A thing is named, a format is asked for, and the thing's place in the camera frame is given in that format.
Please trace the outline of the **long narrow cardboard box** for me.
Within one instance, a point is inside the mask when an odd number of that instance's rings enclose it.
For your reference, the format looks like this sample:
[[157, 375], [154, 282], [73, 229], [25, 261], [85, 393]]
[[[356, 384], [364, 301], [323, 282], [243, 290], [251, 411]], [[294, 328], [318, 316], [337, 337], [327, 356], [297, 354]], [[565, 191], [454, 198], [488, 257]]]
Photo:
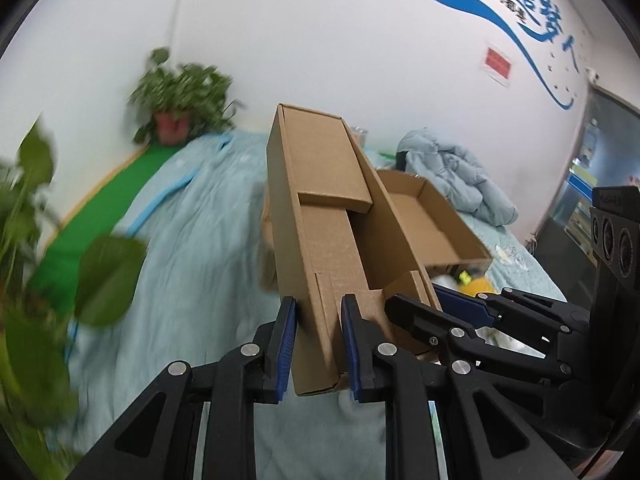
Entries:
[[430, 348], [392, 324], [387, 298], [438, 309], [430, 278], [397, 207], [344, 119], [281, 104], [267, 144], [267, 191], [278, 289], [299, 304], [292, 376], [296, 394], [346, 388], [341, 303], [420, 356]]

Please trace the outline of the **yellow spray can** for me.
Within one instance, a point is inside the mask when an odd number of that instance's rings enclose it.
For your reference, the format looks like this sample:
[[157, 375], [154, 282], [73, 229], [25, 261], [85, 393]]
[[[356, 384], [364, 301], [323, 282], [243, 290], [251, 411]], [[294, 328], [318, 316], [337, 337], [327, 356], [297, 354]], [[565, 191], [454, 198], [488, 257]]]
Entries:
[[462, 294], [475, 297], [477, 294], [494, 294], [495, 287], [485, 275], [474, 278], [471, 274], [463, 271], [458, 276], [458, 289]]

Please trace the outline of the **large open cardboard box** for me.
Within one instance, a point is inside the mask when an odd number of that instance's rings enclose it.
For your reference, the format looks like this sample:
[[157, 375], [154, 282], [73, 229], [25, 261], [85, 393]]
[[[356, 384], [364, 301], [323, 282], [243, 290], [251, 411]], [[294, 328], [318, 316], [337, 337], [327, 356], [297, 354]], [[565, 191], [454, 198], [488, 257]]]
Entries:
[[382, 183], [366, 189], [366, 176], [354, 165], [342, 176], [329, 167], [292, 169], [294, 188], [303, 211], [312, 214], [312, 230], [320, 240], [311, 270], [332, 278], [346, 292], [377, 290], [400, 277], [400, 255], [390, 247], [399, 236], [390, 220], [376, 220], [375, 194], [382, 188], [396, 209], [397, 223], [416, 254], [410, 270], [456, 276], [463, 271], [482, 276], [491, 255], [457, 211], [430, 182], [395, 170], [380, 170]]

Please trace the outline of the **near green leafy plant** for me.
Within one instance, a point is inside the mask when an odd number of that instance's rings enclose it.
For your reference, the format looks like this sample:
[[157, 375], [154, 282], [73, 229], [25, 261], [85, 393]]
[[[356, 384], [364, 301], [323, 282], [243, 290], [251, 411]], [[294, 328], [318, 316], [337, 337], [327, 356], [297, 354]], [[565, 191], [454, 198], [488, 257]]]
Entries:
[[79, 410], [70, 350], [79, 327], [107, 328], [131, 306], [146, 246], [101, 234], [67, 262], [40, 245], [61, 226], [46, 191], [56, 168], [49, 133], [35, 122], [1, 163], [1, 475], [63, 479], [75, 452], [53, 430]]

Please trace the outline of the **crumpled light blue jacket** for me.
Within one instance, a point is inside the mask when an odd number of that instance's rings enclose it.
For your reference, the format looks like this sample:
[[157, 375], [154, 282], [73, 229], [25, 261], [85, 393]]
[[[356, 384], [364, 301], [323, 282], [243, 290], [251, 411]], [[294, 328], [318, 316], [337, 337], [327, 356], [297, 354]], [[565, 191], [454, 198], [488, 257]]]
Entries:
[[518, 208], [463, 145], [427, 129], [409, 131], [398, 143], [396, 165], [429, 180], [455, 210], [492, 226], [510, 226]]

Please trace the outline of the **glass door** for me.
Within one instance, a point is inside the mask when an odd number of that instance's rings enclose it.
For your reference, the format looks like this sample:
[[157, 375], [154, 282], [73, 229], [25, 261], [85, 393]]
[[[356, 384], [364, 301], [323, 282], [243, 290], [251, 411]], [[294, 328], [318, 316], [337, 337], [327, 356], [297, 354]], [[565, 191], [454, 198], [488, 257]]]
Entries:
[[591, 250], [592, 190], [639, 183], [639, 111], [590, 92], [570, 163], [536, 234], [534, 256], [572, 304], [590, 307], [597, 260]]

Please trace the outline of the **green mat strip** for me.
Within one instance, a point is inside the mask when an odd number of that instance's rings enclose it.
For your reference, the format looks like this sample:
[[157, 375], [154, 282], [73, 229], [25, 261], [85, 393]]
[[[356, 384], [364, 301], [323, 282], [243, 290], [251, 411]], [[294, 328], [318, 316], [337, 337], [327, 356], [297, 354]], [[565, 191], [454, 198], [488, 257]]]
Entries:
[[110, 174], [51, 238], [28, 288], [58, 314], [73, 310], [82, 254], [95, 238], [111, 232], [145, 183], [177, 152], [152, 145]]

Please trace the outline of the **light blue quilted blanket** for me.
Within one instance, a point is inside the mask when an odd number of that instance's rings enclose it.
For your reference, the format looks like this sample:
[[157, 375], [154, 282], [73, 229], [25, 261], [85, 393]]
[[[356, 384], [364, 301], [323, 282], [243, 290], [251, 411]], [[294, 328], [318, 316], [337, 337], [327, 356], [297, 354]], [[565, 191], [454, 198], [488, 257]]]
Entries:
[[[70, 352], [78, 412], [47, 433], [52, 450], [88, 452], [170, 362], [211, 363], [274, 320], [280, 299], [259, 283], [267, 179], [262, 134], [209, 134], [152, 177], [117, 231], [147, 245], [132, 305], [116, 324], [81, 326]], [[381, 479], [384, 408], [346, 391], [288, 391], [255, 410], [263, 479]]]

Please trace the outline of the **potted plant red pot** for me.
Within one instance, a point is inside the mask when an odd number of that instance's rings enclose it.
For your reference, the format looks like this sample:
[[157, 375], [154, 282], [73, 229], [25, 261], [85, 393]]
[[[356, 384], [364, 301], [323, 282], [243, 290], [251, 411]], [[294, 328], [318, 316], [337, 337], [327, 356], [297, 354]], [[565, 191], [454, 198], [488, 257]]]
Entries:
[[172, 64], [168, 47], [152, 50], [129, 98], [140, 122], [134, 143], [176, 146], [232, 130], [242, 107], [228, 98], [232, 82], [216, 66]]

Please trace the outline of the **red wall notice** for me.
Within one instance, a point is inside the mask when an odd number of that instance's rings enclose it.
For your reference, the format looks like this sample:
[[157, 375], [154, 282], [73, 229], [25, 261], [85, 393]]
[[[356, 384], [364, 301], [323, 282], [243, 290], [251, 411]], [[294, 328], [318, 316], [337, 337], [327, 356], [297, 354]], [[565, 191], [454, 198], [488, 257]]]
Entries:
[[495, 82], [507, 87], [510, 84], [512, 62], [493, 44], [486, 46], [480, 68]]

